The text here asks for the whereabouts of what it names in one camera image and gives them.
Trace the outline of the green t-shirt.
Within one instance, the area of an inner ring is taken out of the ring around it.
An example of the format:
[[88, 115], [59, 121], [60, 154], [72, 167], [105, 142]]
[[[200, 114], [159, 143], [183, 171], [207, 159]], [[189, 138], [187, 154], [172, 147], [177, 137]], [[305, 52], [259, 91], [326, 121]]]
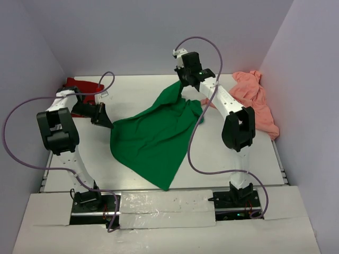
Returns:
[[115, 121], [110, 136], [113, 157], [163, 191], [186, 156], [202, 114], [199, 100], [185, 99], [180, 81], [165, 88], [148, 109]]

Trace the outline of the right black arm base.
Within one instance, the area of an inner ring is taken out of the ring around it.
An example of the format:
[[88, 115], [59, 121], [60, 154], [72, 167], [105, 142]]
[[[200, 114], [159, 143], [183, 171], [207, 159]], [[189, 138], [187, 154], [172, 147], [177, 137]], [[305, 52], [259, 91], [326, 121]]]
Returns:
[[208, 198], [208, 201], [214, 204], [216, 221], [250, 220], [251, 215], [257, 217], [262, 214], [262, 207], [256, 190], [240, 201], [233, 201], [230, 191], [213, 192], [213, 196]]

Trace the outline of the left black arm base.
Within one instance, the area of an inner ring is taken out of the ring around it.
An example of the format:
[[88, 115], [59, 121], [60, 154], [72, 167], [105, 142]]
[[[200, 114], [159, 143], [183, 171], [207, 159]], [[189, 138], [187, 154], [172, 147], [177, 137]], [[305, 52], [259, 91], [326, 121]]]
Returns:
[[111, 230], [119, 225], [120, 195], [117, 200], [112, 195], [103, 194], [99, 199], [94, 199], [86, 203], [80, 203], [78, 194], [70, 193], [73, 203], [69, 219], [70, 225], [102, 225], [106, 229], [114, 216], [115, 207], [118, 208]]

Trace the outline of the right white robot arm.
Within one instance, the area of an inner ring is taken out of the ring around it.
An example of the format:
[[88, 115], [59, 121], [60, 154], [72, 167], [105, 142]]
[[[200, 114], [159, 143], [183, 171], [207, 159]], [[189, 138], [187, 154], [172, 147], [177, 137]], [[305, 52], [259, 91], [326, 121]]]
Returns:
[[210, 69], [202, 68], [197, 52], [180, 48], [173, 51], [173, 57], [177, 60], [175, 72], [182, 85], [192, 86], [202, 93], [224, 119], [221, 139], [236, 158], [230, 175], [228, 197], [220, 200], [241, 207], [253, 193], [248, 171], [249, 151], [255, 137], [254, 110], [237, 102], [219, 84], [219, 78]]

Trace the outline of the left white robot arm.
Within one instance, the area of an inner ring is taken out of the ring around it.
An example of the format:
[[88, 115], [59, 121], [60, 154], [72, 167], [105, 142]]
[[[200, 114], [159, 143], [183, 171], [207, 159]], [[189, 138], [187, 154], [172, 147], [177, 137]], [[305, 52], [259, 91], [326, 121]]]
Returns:
[[105, 104], [84, 103], [85, 96], [77, 87], [61, 88], [56, 96], [46, 111], [37, 114], [43, 144], [68, 169], [75, 192], [74, 201], [97, 211], [103, 206], [104, 198], [80, 156], [80, 138], [72, 115], [87, 117], [92, 124], [108, 129], [112, 129], [113, 124], [106, 113]]

